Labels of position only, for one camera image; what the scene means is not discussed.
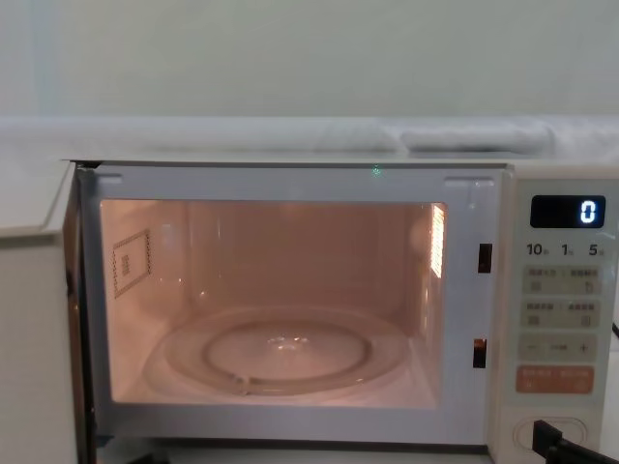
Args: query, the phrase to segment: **number 0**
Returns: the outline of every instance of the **number 0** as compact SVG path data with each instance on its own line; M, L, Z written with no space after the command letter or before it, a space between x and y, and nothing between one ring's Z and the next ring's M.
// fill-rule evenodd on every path
M596 220L596 204L591 200L580 203L580 222L590 224Z

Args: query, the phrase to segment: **microwave door frame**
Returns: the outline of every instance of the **microwave door frame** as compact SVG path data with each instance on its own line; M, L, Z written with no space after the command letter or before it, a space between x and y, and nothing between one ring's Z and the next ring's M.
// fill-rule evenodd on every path
M372 441L480 445L486 442L486 394L489 369L473 369L474 338L487 338L496 273L478 270L480 243L498 244L498 211L505 164L156 164L102 163L82 170L86 288L89 300L93 389L101 431L146 437L255 438L281 440ZM100 202L103 199L298 200L444 203L448 207L445 252L445 322L440 401L435 408L293 407L310 426L285 428L276 437L268 426L251 427L259 415L266 423L290 417L289 406L238 404L133 404L114 402L107 352ZM468 362L459 353L470 353ZM492 354L488 353L491 363ZM208 420L213 414L226 420ZM472 419L474 427L461 427ZM350 433L337 433L342 430Z
M74 176L65 221L63 244L67 279L67 316L74 394L75 444L79 464L95 464L95 411L84 283L83 227L79 176Z

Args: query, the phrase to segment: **button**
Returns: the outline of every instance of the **button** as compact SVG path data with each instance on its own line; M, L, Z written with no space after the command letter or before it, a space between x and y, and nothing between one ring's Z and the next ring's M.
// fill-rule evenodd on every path
M590 365L520 365L516 371L519 393L587 394L593 390L595 370Z
M557 327L569 329L595 329L600 325L600 302L574 300L565 302Z
M549 300L527 300L522 302L520 326L535 328L555 328L555 320L560 319L560 303Z
M518 340L522 361L585 363L596 360L598 339L593 333L523 333Z
M543 345L544 341L536 335L521 335L518 341L518 359L522 361L543 361L545 358Z
M522 420L514 428L514 442L527 450L533 444L533 422L543 420L563 432L563 438L577 445L581 445L587 439L587 427L574 418L534 418Z
M522 292L529 295L597 295L602 291L596 266L526 266Z

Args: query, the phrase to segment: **white microwave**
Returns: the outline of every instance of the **white microwave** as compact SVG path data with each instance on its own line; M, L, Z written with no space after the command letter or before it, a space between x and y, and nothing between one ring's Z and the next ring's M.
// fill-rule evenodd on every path
M537 419L598 447L619 167L473 151L175 156L178 137L136 154L108 130L97 143L57 132L4 145L51 150L14 164L15 182L57 187L44 225L6 227L0 247L15 307L1 316L15 384L0 401L29 402L7 415L14 436L36 427L32 409L77 431L51 445L73 462L98 435L457 446L528 463ZM15 443L4 460L34 462Z

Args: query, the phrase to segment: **white wall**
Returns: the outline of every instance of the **white wall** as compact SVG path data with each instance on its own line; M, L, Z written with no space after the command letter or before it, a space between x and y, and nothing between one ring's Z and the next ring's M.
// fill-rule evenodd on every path
M616 0L31 0L31 6L46 114L619 111ZM6 79L5 66L0 73Z
M0 115L36 111L29 6L0 0Z

